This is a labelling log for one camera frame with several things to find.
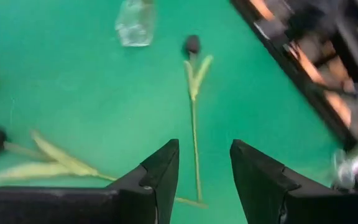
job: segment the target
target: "green tabletop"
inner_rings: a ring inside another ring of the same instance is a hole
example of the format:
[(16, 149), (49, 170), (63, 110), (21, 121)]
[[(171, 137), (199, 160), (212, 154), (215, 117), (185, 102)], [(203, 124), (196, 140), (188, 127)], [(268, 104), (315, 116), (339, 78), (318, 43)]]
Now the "green tabletop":
[[(327, 184), (340, 145), (228, 0), (156, 0), (152, 45), (124, 48), (114, 30), (121, 2), (0, 0), (0, 124), (34, 148), (29, 131), (119, 177), (180, 140), (177, 196), (196, 199), (190, 99), (181, 45), (198, 34), (214, 62), (198, 97), (207, 209), (175, 203), (172, 223), (246, 223), (229, 148), (242, 139)], [(29, 161), (0, 155), (0, 170)], [(59, 177), (16, 185), (103, 187)]]

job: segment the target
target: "green surface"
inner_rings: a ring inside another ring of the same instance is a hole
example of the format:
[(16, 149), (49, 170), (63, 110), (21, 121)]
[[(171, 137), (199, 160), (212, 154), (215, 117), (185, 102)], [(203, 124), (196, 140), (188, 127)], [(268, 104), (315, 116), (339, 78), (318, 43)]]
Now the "green surface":
[[(198, 34), (214, 62), (198, 97), (206, 210), (175, 203), (172, 223), (245, 223), (229, 147), (242, 139), (324, 182), (339, 145), (227, 0), (156, 1), (150, 47), (121, 47), (120, 1), (0, 0), (0, 124), (12, 142), (51, 142), (119, 177), (180, 140), (177, 196), (196, 199), (190, 99), (181, 45)], [(0, 156), (0, 170), (26, 161)], [(60, 177), (22, 185), (102, 187)]]

